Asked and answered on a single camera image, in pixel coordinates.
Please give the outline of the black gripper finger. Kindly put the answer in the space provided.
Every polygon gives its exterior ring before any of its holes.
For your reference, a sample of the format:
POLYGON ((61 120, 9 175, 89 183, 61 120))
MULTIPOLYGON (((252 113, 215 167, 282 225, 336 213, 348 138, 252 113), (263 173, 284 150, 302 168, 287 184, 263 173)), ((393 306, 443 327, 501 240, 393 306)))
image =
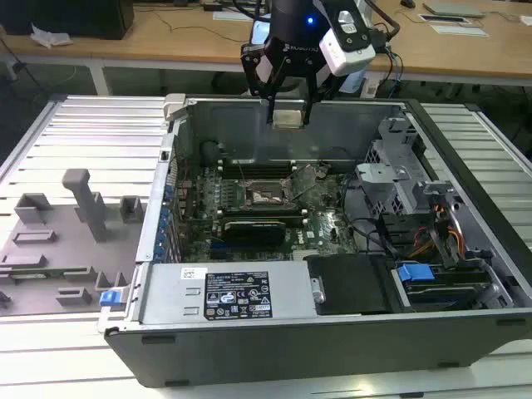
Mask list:
POLYGON ((288 57, 284 42, 267 40, 264 44, 244 44, 240 60, 250 93, 268 101, 267 123, 273 123, 276 96, 288 75, 288 57))
POLYGON ((308 125, 313 105, 322 100, 333 99, 345 82, 345 76, 335 76, 332 73, 329 73, 328 77, 319 85, 317 71, 313 64, 307 64, 305 79, 308 90, 303 104, 302 123, 308 125))

